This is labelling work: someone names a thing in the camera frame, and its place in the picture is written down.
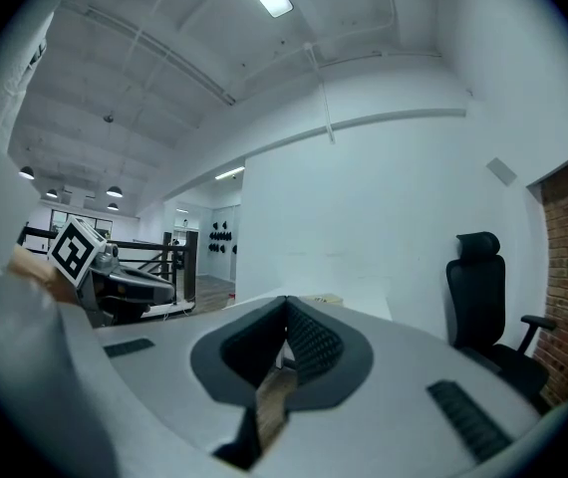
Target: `hand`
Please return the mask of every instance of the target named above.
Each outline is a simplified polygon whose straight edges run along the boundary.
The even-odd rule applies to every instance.
[[[35,280],[56,301],[78,305],[76,289],[63,274],[49,262],[39,259],[21,246],[14,246],[14,254],[7,269],[18,276]]]

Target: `ceiling pipe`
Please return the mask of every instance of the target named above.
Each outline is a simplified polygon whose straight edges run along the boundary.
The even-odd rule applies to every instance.
[[[136,32],[136,35],[134,36],[134,39],[132,40],[132,44],[129,46],[129,50],[127,51],[127,55],[125,56],[125,61],[123,62],[123,66],[121,68],[121,74],[123,74],[125,72],[125,70],[127,69],[127,66],[129,65],[129,61],[132,59],[132,54],[134,52],[134,49],[136,48],[136,45],[138,44],[138,40],[141,37],[142,32],[144,32],[144,27],[148,23],[148,20],[150,20],[153,17],[153,15],[157,11],[157,9],[160,6],[160,4],[162,3],[162,1],[163,0],[156,0],[155,3],[153,4],[153,7],[151,7],[151,10],[149,11],[149,13],[142,20],[142,23],[139,26],[138,31]]]
[[[235,98],[228,94],[223,87],[218,85],[206,73],[202,72],[178,52],[174,51],[155,37],[146,32],[141,32],[139,27],[129,21],[118,16],[114,16],[89,3],[79,3],[76,0],[63,0],[59,9],[72,12],[81,18],[100,25],[111,32],[116,32],[130,40],[132,40],[140,32],[138,38],[139,46],[145,48],[158,59],[162,59],[166,56],[166,63],[168,65],[176,69],[181,75],[187,76],[192,82],[197,84],[201,89],[209,93],[218,101],[227,106],[233,106],[235,104]]]

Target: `ceiling beam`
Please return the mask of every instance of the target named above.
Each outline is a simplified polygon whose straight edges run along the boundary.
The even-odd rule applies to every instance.
[[[127,177],[131,180],[141,182],[142,184],[147,183],[149,180],[148,176],[142,177],[140,175],[135,175],[133,173],[126,172],[124,170],[124,166],[126,164],[125,162],[120,168],[116,167],[110,171],[110,168],[99,159],[96,159],[95,157],[90,156],[89,154],[83,154],[82,157],[78,155],[73,156],[69,150],[66,149],[59,150],[55,147],[46,144],[42,140],[41,136],[37,138],[30,134],[21,134],[21,138],[19,138],[19,140],[20,142],[17,143],[17,145],[23,145],[23,148],[27,152],[26,154],[27,157],[31,155],[35,156],[37,159],[39,158],[39,156],[54,157],[56,158],[57,163],[75,165],[83,171],[95,172],[98,174],[98,179],[102,179],[105,177],[106,178]]]
[[[325,24],[319,16],[315,3],[312,0],[295,0],[295,7],[304,19],[309,32],[313,36],[312,44],[316,44],[316,48],[327,62],[335,61],[339,58],[339,52],[335,44],[327,38],[322,37],[322,30]]]
[[[33,83],[30,85],[30,90],[26,99],[26,103],[29,105],[30,100],[34,97],[49,99],[58,105],[69,107],[77,112],[89,114],[93,118],[99,120],[100,122],[102,122],[104,120],[104,116],[110,112],[108,107],[97,108],[95,105],[90,105],[89,103],[85,103],[83,105],[83,103],[79,100],[79,98],[76,97],[75,94],[66,92],[64,89],[59,89],[57,87],[50,89],[48,87],[43,86],[42,84],[37,84],[37,83]],[[112,123],[112,125],[121,128],[124,134],[131,132],[142,140],[152,141],[155,145],[162,147],[164,152],[171,151],[178,140],[177,138],[175,142],[170,143],[167,142],[167,140],[162,139],[161,137],[149,132],[146,132],[145,134],[141,134],[140,132],[135,132],[134,130],[129,129],[126,126],[117,123],[115,121]]]
[[[58,127],[53,122],[38,121],[33,119],[31,116],[21,116],[21,121],[17,122],[16,129],[18,136],[20,137],[24,130],[27,132],[23,135],[46,135],[54,136],[55,139],[62,141],[65,144],[65,149],[69,151],[78,150],[78,141],[82,142],[82,146],[85,147],[92,157],[100,157],[110,155],[116,159],[118,162],[125,160],[127,163],[135,164],[138,168],[144,170],[155,171],[159,168],[159,163],[149,163],[142,161],[139,158],[131,157],[129,155],[121,154],[102,145],[96,145],[86,139],[81,139],[78,136],[72,137],[67,135],[67,130]]]
[[[128,86],[138,92],[137,96],[140,100],[140,104],[143,105],[145,110],[158,112],[187,130],[198,128],[199,123],[203,119],[203,116],[198,116],[196,121],[193,121],[192,116],[187,117],[184,115],[183,108],[150,92],[145,88],[144,84],[130,76],[122,74],[118,68],[112,64],[99,62],[98,59],[95,58],[89,62],[83,62],[76,55],[70,54],[69,51],[55,45],[48,47],[48,49],[51,50],[50,53],[53,57],[49,59],[49,62],[44,63],[48,70],[54,69],[65,76],[80,77],[84,80],[91,81],[92,84],[99,86],[104,92],[114,94],[114,105],[119,103],[119,100],[124,95],[119,80],[126,79]],[[52,76],[50,73],[47,77],[38,77],[36,81],[42,78],[46,78],[49,83],[55,82],[56,80],[56,77]],[[128,91],[128,98],[134,94],[135,93]]]
[[[168,47],[148,32],[140,30],[136,24],[129,22],[121,16],[113,15],[109,11],[101,9],[86,1],[63,0],[59,9],[74,13],[82,19],[105,27],[110,31],[116,32],[132,41],[138,37],[137,44],[146,48],[150,53],[158,58],[166,55],[166,51],[168,50],[168,56],[171,57],[171,62],[169,64],[174,69],[179,71],[182,75],[187,76],[192,82],[197,84],[217,101],[227,106],[231,106],[235,103],[233,97],[228,95],[221,85],[189,60],[189,58],[191,58],[197,62],[202,57],[210,57],[211,55],[209,52],[194,52],[193,48],[189,48],[184,44],[173,45],[174,49]],[[213,66],[219,66],[220,64],[221,63],[219,62],[213,62]]]
[[[119,172],[107,172],[100,165],[94,165],[87,163],[84,159],[73,159],[67,154],[60,152],[58,150],[48,150],[38,147],[38,150],[32,150],[28,152],[28,157],[33,156],[36,161],[30,161],[31,166],[38,171],[48,171],[54,175],[62,177],[77,177],[79,179],[85,179],[88,182],[98,183],[98,184],[110,184],[110,183],[120,183],[125,184],[124,181],[129,181],[127,186],[129,190],[132,185],[139,186],[140,191],[146,185],[148,179],[143,179],[141,177],[131,175],[130,173],[119,173]],[[63,168],[55,169],[52,168],[51,164],[56,164]]]

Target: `cable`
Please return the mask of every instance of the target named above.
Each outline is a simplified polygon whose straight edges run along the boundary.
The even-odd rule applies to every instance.
[[[169,303],[168,305],[166,305],[166,313],[164,314],[164,319],[162,319],[163,322],[166,321],[166,319],[168,319],[168,312],[171,309],[171,307],[173,306],[172,303]]]
[[[315,58],[315,52],[313,52],[313,45],[309,43],[305,44],[304,51],[306,52],[307,57],[311,61],[311,64],[313,64],[313,71],[315,71],[317,79],[320,82],[320,92],[322,93],[322,99],[324,101],[324,117],[326,119],[326,132],[328,133],[328,138],[331,144],[335,144],[335,134],[333,132],[333,125],[331,124],[331,111],[328,106],[326,87],[324,85],[324,79],[322,78],[322,74],[320,73],[319,64],[317,63],[317,59]]]
[[[121,75],[125,74],[125,70],[127,69],[130,60],[132,59],[132,54],[134,53],[134,49],[136,48],[136,46],[138,45],[138,40],[142,35],[142,32],[144,32],[144,27],[146,26],[146,24],[148,23],[148,21],[153,17],[153,15],[155,14],[155,12],[157,11],[158,7],[160,6],[160,4],[162,3],[162,0],[156,0],[155,3],[153,4],[153,7],[151,7],[151,10],[149,11],[149,13],[144,17],[144,19],[141,22],[141,25],[138,27],[138,30],[136,31],[136,35],[134,36],[134,40],[132,41],[131,45],[129,46],[129,50],[127,51],[127,54],[125,55],[125,61],[123,62],[123,66],[121,67]],[[129,85],[121,94],[120,97],[116,103],[116,107],[112,110],[113,113],[117,113],[118,112],[118,108],[121,105],[121,102],[123,101],[123,97],[125,96],[125,94],[129,91],[129,89],[132,86]]]

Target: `white ceiling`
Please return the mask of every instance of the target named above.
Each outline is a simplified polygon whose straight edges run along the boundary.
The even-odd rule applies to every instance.
[[[36,186],[96,191],[86,206],[134,214],[170,150],[207,117],[321,65],[433,51],[434,0],[63,0],[19,114],[10,155]],[[113,115],[108,124],[104,116]]]

